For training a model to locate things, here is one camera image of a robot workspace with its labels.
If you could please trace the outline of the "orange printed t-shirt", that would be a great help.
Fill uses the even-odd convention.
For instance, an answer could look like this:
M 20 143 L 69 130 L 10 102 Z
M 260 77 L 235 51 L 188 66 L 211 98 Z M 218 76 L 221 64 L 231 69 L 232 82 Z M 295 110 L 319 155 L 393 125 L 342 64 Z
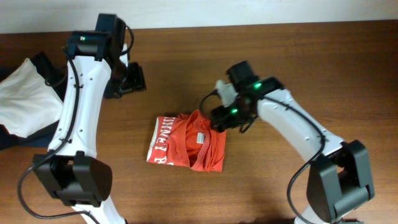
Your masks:
M 226 132 L 211 128 L 199 110 L 175 117 L 156 117 L 146 161 L 188 167 L 198 172 L 221 172 Z

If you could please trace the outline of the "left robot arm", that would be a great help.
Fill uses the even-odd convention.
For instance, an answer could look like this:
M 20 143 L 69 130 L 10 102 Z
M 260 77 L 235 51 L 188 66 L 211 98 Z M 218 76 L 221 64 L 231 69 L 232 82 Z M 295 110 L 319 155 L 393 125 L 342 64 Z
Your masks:
M 114 14 L 101 13 L 93 31 L 75 31 L 64 54 L 68 81 L 57 130 L 46 154 L 36 154 L 31 171 L 49 195 L 87 223 L 124 223 L 111 199 L 113 173 L 97 158 L 101 102 L 146 89 L 141 66 L 131 62 L 131 34 Z

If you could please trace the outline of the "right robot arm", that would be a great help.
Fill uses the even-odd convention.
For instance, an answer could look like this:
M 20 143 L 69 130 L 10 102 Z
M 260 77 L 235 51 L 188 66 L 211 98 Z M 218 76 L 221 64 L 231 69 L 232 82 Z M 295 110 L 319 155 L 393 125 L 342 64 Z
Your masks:
M 327 130 L 278 79 L 260 79 L 247 61 L 226 74 L 229 82 L 218 80 L 212 91 L 222 102 L 210 113 L 212 127 L 244 133 L 260 119 L 304 160 L 287 187 L 294 223 L 347 223 L 345 215 L 374 198 L 369 152 L 363 143 L 346 142 Z

